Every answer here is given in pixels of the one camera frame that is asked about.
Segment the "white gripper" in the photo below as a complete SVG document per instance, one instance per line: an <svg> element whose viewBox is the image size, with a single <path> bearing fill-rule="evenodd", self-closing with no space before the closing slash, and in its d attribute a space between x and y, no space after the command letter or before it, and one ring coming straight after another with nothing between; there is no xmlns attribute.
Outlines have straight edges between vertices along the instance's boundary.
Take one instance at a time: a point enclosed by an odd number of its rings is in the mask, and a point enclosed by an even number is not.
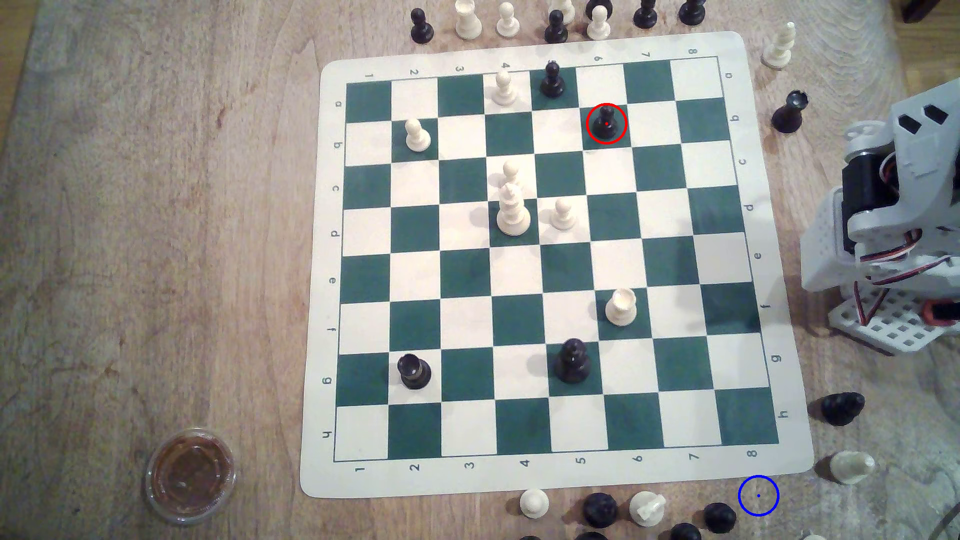
<svg viewBox="0 0 960 540"><path fill-rule="evenodd" d="M900 195L954 197L958 190L959 80L895 103L890 121Z"/></svg>

